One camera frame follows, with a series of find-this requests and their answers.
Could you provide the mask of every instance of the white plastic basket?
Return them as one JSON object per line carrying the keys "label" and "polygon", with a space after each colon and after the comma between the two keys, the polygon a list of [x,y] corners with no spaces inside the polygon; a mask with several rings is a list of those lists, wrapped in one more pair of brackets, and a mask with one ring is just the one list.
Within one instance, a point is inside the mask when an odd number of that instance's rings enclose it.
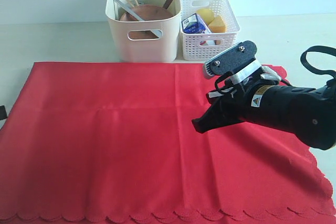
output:
{"label": "white plastic basket", "polygon": [[[200,8],[210,8],[215,16],[221,15],[226,25],[225,33],[186,34],[182,31],[183,58],[185,60],[210,59],[231,47],[240,31],[238,21],[228,0],[181,0],[181,19],[184,20]],[[219,45],[201,46],[201,41],[217,40]]]}
{"label": "white plastic basket", "polygon": [[[146,4],[163,6],[165,0],[138,0]],[[124,13],[113,0],[107,0],[106,15],[108,17],[113,41],[119,50],[121,60],[128,62],[171,62],[177,56],[181,23],[181,2],[174,0],[168,10],[174,15],[165,20],[143,22],[121,22]],[[160,30],[159,39],[133,40],[131,31]]]}

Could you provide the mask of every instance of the white table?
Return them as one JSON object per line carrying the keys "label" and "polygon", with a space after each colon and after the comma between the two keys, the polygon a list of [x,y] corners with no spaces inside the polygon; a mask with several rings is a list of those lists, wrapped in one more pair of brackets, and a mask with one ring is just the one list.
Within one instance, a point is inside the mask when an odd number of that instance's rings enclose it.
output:
{"label": "white table", "polygon": [[[238,21],[242,29],[237,41],[256,43],[258,60],[283,66],[294,86],[318,88],[329,79],[306,70],[300,56],[314,45],[336,47],[336,14],[241,17]],[[311,54],[308,60],[322,69],[336,69],[332,56]],[[35,61],[112,62],[118,61],[118,55],[107,22],[1,25],[0,105],[8,111]],[[185,62],[181,50],[176,62]],[[312,152],[336,186],[336,149]]]}

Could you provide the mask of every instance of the brown bowl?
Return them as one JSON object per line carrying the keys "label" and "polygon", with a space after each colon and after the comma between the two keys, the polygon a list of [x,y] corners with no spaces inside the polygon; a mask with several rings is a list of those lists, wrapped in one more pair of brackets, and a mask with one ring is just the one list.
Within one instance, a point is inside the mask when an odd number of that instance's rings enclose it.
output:
{"label": "brown bowl", "polygon": [[[133,7],[132,10],[145,21],[163,20],[173,17],[173,15],[167,9],[155,5],[139,5]],[[121,16],[120,21],[135,22],[137,20],[131,14],[124,13]],[[129,32],[129,37],[131,39],[157,39],[157,36],[149,30],[131,31]]]}

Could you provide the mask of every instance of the yellow ball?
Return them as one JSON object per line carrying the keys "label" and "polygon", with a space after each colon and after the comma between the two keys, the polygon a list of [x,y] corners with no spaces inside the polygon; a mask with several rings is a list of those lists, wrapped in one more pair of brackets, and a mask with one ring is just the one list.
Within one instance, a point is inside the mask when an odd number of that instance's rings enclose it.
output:
{"label": "yellow ball", "polygon": [[200,15],[202,20],[204,20],[204,22],[207,25],[210,24],[215,19],[214,12],[209,8],[201,8],[201,9],[197,10],[196,13]]}

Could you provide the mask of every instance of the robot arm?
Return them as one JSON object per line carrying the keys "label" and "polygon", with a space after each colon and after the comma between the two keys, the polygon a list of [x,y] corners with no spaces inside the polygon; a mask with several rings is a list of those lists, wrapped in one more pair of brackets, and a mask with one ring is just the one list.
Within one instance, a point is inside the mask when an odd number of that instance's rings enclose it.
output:
{"label": "robot arm", "polygon": [[245,41],[205,62],[206,78],[220,76],[215,90],[207,94],[210,108],[195,129],[206,131],[250,122],[293,133],[306,145],[327,150],[336,143],[336,72],[318,70],[306,61],[309,51],[336,56],[336,49],[316,46],[301,56],[302,64],[316,74],[333,79],[320,88],[293,87],[255,58],[256,45]]}

